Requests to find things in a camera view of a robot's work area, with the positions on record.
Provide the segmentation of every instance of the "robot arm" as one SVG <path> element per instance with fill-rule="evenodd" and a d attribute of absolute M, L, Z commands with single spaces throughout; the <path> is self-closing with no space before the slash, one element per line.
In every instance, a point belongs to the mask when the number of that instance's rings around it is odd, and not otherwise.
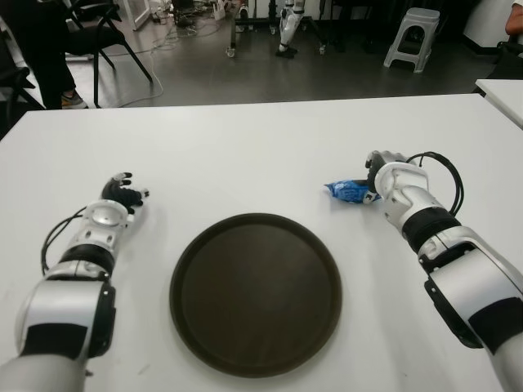
<path fill-rule="evenodd" d="M 425 289 L 454 335 L 485 348 L 507 391 L 523 391 L 523 275 L 428 191 L 426 172 L 400 154 L 369 155 L 369 193 L 427 272 Z"/>
<path fill-rule="evenodd" d="M 87 361 L 110 347 L 116 309 L 110 276 L 132 206 L 149 193 L 110 179 L 87 206 L 78 232 L 22 307 L 16 322 L 20 356 L 0 367 L 0 391 L 82 391 Z"/>

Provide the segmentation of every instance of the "metal frame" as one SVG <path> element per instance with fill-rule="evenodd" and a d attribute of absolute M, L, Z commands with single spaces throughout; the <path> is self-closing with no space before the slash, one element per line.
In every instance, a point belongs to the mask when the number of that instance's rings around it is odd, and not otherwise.
<path fill-rule="evenodd" d="M 131 6 L 129 5 L 129 0 L 123 0 L 123 5 L 125 6 L 125 11 L 131 23 L 132 29 L 137 31 L 148 19 L 150 15 L 150 5 L 147 0 L 144 0 L 145 10 L 138 16 L 135 17 L 132 14 Z"/>

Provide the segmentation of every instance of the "white table surface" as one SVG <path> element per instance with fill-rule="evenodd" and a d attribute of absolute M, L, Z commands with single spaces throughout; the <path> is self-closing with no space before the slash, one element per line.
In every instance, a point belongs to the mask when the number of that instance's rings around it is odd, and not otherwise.
<path fill-rule="evenodd" d="M 476 85 L 489 102 L 523 127 L 523 80 L 480 79 Z"/>
<path fill-rule="evenodd" d="M 130 171 L 151 196 L 114 271 L 113 345 L 90 362 L 87 392 L 500 392 L 485 352 L 462 346 L 433 308 L 426 275 L 381 203 L 339 202 L 323 184 L 365 178 L 374 149 L 438 151 L 463 177 L 459 220 L 523 270 L 522 145 L 523 132 L 478 95 L 26 114 L 0 143 L 0 361 L 16 354 L 16 312 L 40 279 L 48 230 L 96 198 L 111 175 Z M 450 206 L 450 175 L 426 162 L 432 192 Z M 329 343 L 270 379 L 201 363 L 168 307 L 185 247 L 211 224 L 246 212 L 311 229 L 336 260 L 344 289 Z M 56 241 L 50 259 L 73 232 Z"/>

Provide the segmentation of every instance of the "blue package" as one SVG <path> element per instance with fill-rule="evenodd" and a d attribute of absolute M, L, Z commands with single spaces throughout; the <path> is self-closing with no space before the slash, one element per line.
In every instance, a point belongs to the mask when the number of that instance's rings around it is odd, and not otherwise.
<path fill-rule="evenodd" d="M 326 184 L 331 194 L 335 198 L 349 202 L 362 203 L 369 187 L 366 180 L 347 180 Z"/>

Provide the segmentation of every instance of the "brown tray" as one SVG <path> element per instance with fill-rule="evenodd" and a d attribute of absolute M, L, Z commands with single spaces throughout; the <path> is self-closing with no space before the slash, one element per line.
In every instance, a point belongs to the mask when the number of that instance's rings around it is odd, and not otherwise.
<path fill-rule="evenodd" d="M 282 216 L 216 223 L 181 255 L 171 281 L 172 319 L 209 366 L 243 377 L 297 368 L 337 325 L 342 284 L 329 251 Z"/>

